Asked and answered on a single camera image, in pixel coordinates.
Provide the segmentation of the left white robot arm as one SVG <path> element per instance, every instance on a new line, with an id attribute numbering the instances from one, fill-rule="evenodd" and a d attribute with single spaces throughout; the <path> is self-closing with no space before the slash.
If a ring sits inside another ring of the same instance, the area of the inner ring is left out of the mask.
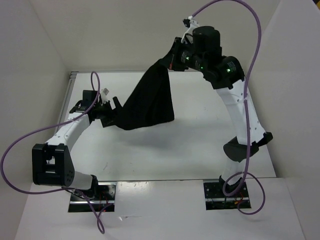
<path id="1" fill-rule="evenodd" d="M 82 99 L 70 110 L 67 123 L 45 143 L 34 145 L 32 148 L 34 184 L 78 189 L 88 200 L 94 200 L 107 193 L 107 189 L 99 185 L 95 175 L 75 170 L 71 150 L 93 121 L 99 120 L 103 127 L 114 124 L 114 119 L 122 106 L 118 98 L 114 97 L 115 108 L 112 108 L 107 98 L 108 93 L 107 88 L 100 91 L 84 90 Z"/>

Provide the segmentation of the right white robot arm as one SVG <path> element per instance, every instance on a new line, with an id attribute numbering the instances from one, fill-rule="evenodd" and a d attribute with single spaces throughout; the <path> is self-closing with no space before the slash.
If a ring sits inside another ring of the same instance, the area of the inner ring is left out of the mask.
<path id="1" fill-rule="evenodd" d="M 232 196 L 245 182 L 250 157 L 273 139 L 258 119 L 248 78 L 236 57 L 222 54 L 220 32 L 212 26 L 189 26 L 182 37 L 175 38 L 168 59 L 170 70 L 201 72 L 229 113 L 236 136 L 223 146 L 228 161 L 219 191 Z"/>

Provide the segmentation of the black skirt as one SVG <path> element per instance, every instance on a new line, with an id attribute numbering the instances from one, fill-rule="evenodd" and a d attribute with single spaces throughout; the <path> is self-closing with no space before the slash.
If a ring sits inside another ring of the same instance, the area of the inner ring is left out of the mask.
<path id="1" fill-rule="evenodd" d="M 129 131 L 174 119 L 168 69 L 158 60 L 143 74 L 117 114 L 114 125 Z"/>

